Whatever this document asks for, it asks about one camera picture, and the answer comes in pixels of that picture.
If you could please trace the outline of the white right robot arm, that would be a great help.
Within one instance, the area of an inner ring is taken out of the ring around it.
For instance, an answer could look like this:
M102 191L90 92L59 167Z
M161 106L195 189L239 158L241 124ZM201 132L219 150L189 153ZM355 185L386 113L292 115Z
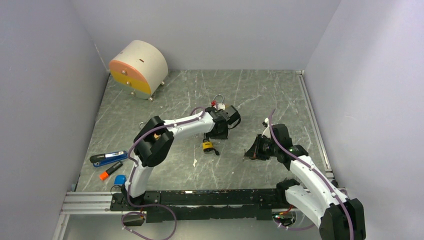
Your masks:
M318 228L323 240L364 240L363 204L357 198L349 198L327 179L309 153L301 145L293 144L285 124L262 124L263 133L256 136L245 157L262 161L275 157L296 176L277 185L276 204L300 210Z

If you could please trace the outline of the large brass padlock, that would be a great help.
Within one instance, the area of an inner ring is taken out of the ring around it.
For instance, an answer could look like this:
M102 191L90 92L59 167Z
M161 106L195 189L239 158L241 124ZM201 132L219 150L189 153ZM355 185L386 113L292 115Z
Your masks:
M225 101L225 97L222 94L217 94L211 101L211 106L214 107L218 104L223 104Z

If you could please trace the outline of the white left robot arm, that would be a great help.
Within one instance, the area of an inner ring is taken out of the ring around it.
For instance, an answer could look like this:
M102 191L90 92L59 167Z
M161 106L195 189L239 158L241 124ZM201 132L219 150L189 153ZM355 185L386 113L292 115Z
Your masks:
M198 107L198 110L178 119L164 120L154 116L134 138L128 150L128 159L133 161L133 166L122 189L123 203L130 210L143 205L150 175L154 167L166 159L175 140L197 134L226 140L229 130L241 122L241 115L233 105L225 109Z

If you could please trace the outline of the small brass padlock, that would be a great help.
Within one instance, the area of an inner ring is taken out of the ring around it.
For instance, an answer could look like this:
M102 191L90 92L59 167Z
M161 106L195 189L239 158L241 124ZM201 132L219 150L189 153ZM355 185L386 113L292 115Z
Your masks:
M140 138L149 131L151 131L151 133L145 137L146 139L148 137L153 137L154 135L162 135L165 132L163 128L164 125L165 124L163 122L140 122L138 124L139 133L136 136L136 139Z

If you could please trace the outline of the yellow padlock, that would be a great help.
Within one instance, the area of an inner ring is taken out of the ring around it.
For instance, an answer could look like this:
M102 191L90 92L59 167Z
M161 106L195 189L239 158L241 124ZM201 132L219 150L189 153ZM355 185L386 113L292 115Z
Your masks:
M212 142L208 138L204 138L202 140L202 150L203 152L211 152L215 150Z

